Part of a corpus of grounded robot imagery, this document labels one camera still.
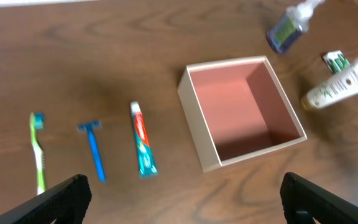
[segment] toothbrush head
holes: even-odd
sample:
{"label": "toothbrush head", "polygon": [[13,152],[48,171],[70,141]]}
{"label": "toothbrush head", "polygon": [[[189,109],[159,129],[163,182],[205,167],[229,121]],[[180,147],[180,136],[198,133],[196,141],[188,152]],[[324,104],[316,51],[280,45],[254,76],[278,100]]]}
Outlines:
{"label": "toothbrush head", "polygon": [[44,114],[43,113],[34,113],[34,128],[43,129],[44,128]]}

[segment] open box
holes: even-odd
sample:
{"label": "open box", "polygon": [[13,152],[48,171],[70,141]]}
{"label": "open box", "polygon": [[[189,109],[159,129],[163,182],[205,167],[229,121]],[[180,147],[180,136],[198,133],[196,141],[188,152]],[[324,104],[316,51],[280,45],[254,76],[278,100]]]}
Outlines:
{"label": "open box", "polygon": [[307,140],[267,57],[188,65],[178,93],[204,171]]}

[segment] green toothbrush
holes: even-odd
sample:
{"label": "green toothbrush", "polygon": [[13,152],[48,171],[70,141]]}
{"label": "green toothbrush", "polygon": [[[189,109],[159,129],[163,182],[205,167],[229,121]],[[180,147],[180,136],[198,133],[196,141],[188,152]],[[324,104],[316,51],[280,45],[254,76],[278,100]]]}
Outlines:
{"label": "green toothbrush", "polygon": [[44,128],[44,114],[30,114],[31,145],[34,150],[35,163],[37,164],[37,195],[47,190],[44,177],[44,152],[37,141],[37,129]]}

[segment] toothpaste tube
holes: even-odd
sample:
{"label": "toothpaste tube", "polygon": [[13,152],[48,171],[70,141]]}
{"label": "toothpaste tube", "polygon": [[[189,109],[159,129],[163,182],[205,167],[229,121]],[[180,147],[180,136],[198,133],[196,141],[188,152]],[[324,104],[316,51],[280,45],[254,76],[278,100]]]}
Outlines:
{"label": "toothpaste tube", "polygon": [[358,59],[351,66],[310,90],[301,99],[301,106],[306,110],[321,109],[356,94],[358,94]]}
{"label": "toothpaste tube", "polygon": [[139,173],[141,178],[148,178],[158,174],[155,165],[149,139],[143,122],[143,114],[136,101],[131,103],[132,124],[135,131],[136,151],[139,162]]}
{"label": "toothpaste tube", "polygon": [[333,74],[337,74],[350,65],[349,61],[343,56],[340,50],[328,52],[323,59]]}

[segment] hand soap bottle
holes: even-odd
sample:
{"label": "hand soap bottle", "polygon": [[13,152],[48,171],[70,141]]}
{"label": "hand soap bottle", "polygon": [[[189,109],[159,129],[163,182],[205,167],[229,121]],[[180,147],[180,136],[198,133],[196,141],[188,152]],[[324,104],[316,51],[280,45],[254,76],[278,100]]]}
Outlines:
{"label": "hand soap bottle", "polygon": [[315,7],[324,1],[306,0],[297,7],[288,7],[278,24],[266,33],[271,48],[278,54],[284,54],[300,35],[309,30],[309,19]]}

